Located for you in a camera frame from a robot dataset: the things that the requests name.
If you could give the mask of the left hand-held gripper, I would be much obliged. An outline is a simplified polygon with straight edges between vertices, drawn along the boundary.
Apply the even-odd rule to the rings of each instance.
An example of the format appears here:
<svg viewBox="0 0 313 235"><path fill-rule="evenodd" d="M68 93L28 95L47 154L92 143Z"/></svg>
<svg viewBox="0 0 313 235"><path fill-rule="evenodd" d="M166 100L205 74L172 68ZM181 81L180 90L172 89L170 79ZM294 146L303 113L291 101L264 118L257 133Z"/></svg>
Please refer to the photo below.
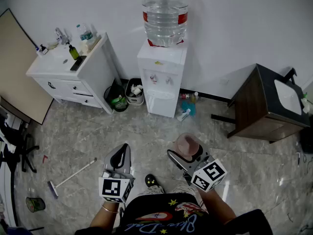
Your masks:
<svg viewBox="0 0 313 235"><path fill-rule="evenodd" d="M105 157L103 173L98 179L99 196L107 202L126 203L134 181L131 149L124 143Z"/></svg>

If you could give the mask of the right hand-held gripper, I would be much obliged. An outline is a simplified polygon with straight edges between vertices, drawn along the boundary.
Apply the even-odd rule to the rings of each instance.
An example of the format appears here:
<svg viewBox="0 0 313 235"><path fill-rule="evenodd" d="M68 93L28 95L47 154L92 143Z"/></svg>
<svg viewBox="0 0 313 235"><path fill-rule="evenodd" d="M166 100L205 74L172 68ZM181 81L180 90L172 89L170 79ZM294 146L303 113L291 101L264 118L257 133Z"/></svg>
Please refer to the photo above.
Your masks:
<svg viewBox="0 0 313 235"><path fill-rule="evenodd" d="M227 175L227 170L219 159L214 159L207 145L202 141L196 141L199 145L194 155L180 155L174 150L168 149L167 155L170 160L181 170L188 185L196 186L204 192L215 188Z"/></svg>

